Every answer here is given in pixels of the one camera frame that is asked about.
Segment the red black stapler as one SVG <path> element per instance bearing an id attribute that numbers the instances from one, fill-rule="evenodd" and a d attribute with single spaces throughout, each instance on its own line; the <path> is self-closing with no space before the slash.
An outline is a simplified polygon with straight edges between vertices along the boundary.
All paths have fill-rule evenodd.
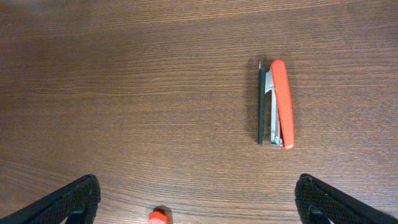
<path id="1" fill-rule="evenodd" d="M 270 145 L 291 149 L 295 144 L 294 112 L 289 79 L 282 60 L 270 69 L 259 64 L 258 144 L 264 142 L 266 95 L 271 94 Z"/>

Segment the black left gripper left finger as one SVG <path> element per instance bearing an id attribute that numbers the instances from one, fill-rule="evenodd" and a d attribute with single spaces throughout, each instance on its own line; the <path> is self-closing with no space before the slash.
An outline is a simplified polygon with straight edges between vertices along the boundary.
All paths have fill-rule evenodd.
<path id="1" fill-rule="evenodd" d="M 1 224 L 93 224 L 101 201 L 98 179 L 87 174 L 1 218 Z"/>

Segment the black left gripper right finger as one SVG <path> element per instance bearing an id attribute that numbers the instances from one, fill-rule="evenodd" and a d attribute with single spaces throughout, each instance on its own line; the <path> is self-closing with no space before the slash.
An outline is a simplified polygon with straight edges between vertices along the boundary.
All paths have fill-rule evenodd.
<path id="1" fill-rule="evenodd" d="M 302 174 L 295 187 L 295 204 L 304 224 L 397 224 L 397 218 L 377 210 L 333 186 Z"/>

